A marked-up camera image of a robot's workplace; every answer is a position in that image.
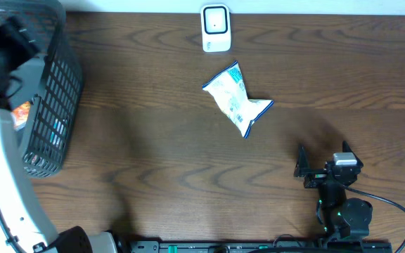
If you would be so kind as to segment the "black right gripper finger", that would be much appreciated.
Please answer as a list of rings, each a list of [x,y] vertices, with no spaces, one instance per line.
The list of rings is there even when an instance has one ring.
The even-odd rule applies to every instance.
[[[307,153],[303,145],[298,145],[298,156],[294,170],[294,177],[305,177],[310,172]]]
[[[349,144],[346,141],[342,142],[342,152],[343,153],[353,153],[352,149],[350,148]]]

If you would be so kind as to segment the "orange snack packet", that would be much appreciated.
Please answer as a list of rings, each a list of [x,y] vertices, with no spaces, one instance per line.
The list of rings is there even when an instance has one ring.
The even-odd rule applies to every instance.
[[[14,129],[16,131],[21,130],[27,124],[30,108],[31,102],[27,101],[12,111],[11,114],[14,121]]]

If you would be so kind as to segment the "white blue snack bag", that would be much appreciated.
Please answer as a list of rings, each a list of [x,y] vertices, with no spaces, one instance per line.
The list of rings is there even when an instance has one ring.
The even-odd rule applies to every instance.
[[[243,138],[252,125],[274,104],[269,99],[248,98],[240,65],[235,60],[202,86],[219,109],[235,124]]]

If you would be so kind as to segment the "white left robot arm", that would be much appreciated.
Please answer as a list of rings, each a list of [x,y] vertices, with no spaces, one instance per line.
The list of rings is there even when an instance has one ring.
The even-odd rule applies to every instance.
[[[0,1],[0,252],[127,252],[110,231],[58,231],[33,178],[63,167],[83,89],[57,1]]]

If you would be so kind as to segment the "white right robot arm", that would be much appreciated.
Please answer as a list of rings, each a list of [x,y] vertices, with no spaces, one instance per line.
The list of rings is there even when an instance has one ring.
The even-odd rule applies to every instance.
[[[342,152],[333,154],[332,160],[325,162],[322,169],[312,169],[304,146],[298,147],[294,176],[304,179],[305,188],[315,188],[319,193],[316,215],[325,227],[325,245],[329,242],[360,241],[369,235],[372,205],[346,195],[347,187],[357,180],[363,166],[345,141]]]

